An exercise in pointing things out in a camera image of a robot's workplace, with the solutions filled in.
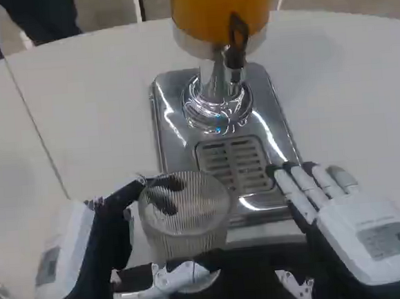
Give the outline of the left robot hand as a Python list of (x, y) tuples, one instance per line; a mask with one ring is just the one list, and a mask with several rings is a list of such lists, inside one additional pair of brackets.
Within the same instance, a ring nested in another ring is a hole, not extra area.
[[(132, 203), (155, 258), (152, 285), (123, 291), (111, 284), (111, 274), (125, 271), (132, 252), (126, 217)], [(202, 171), (139, 176), (108, 197), (70, 201), (40, 257), (35, 297), (161, 299), (205, 286), (219, 269), (212, 256), (225, 243), (231, 206), (224, 184)]]

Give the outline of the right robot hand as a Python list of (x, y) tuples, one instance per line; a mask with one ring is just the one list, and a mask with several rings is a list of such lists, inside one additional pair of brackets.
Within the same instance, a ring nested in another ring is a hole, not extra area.
[(265, 173), (328, 277), (334, 299), (400, 299), (400, 210), (337, 165), (285, 162)]

